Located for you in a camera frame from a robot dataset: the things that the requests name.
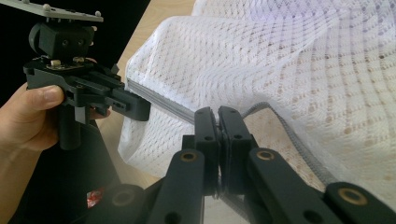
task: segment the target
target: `hand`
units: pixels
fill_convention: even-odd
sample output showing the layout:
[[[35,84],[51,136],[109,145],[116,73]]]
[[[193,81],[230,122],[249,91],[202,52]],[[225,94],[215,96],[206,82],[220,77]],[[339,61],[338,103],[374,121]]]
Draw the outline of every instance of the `hand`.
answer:
[[[42,151],[58,141],[56,113],[64,100],[58,86],[26,90],[22,85],[0,108],[0,150]]]
[[[62,89],[26,87],[0,108],[0,224],[15,213],[41,152],[58,141],[54,107],[64,100]],[[103,118],[92,113],[92,119]]]

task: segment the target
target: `black mechanical arm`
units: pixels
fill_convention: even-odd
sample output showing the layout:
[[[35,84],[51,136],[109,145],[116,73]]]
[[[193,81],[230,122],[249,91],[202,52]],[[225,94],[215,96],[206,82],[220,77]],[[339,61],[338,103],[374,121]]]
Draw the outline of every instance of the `black mechanical arm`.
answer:
[[[29,34],[31,48],[39,55],[23,67],[28,88],[58,85],[65,99],[58,106],[60,147],[80,146],[80,126],[90,124],[90,111],[105,115],[113,111],[136,120],[148,120],[150,103],[126,91],[115,72],[86,59],[95,28],[82,22],[101,22],[95,15],[30,3],[28,0],[0,0],[0,3],[46,17]]]
[[[166,176],[146,190],[118,185],[104,193],[85,223],[203,223],[205,196],[243,197],[250,223],[395,223],[396,214],[359,186],[338,182],[319,192],[305,184],[280,154],[260,148],[241,115],[209,107],[195,113],[195,135]]]

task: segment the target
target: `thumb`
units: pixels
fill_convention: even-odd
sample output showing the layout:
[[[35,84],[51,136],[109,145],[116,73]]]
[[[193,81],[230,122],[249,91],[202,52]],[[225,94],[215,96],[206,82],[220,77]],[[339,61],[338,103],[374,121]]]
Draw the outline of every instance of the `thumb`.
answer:
[[[63,100],[64,92],[58,86],[28,90],[21,95],[20,112],[28,116],[37,111],[53,108]]]

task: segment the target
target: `black bracket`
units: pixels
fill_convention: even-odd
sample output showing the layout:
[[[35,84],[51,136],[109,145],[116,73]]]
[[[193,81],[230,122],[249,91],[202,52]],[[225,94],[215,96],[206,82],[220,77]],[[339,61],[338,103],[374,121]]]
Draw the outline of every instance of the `black bracket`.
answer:
[[[338,182],[319,192],[306,185],[279,153],[258,147],[239,112],[226,106],[219,109],[219,125],[209,107],[195,113],[195,135],[184,135],[166,176],[144,190],[143,199],[115,206],[109,199],[118,193],[105,193],[105,202],[92,209],[86,223],[203,223],[210,195],[243,196],[248,220],[255,224],[396,220],[394,211],[359,186]],[[119,216],[136,207],[138,213]],[[134,222],[123,222],[129,217]]]

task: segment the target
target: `white mesh fabric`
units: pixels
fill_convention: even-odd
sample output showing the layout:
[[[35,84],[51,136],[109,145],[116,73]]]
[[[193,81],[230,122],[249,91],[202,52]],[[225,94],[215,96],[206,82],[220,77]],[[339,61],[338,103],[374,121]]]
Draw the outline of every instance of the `white mesh fabric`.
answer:
[[[191,111],[268,102],[337,179],[396,209],[395,17],[387,0],[198,0],[192,16],[156,29],[126,77]],[[321,189],[265,113],[246,120],[261,146]],[[163,176],[193,126],[156,105],[147,123],[136,123],[124,122],[121,156]]]

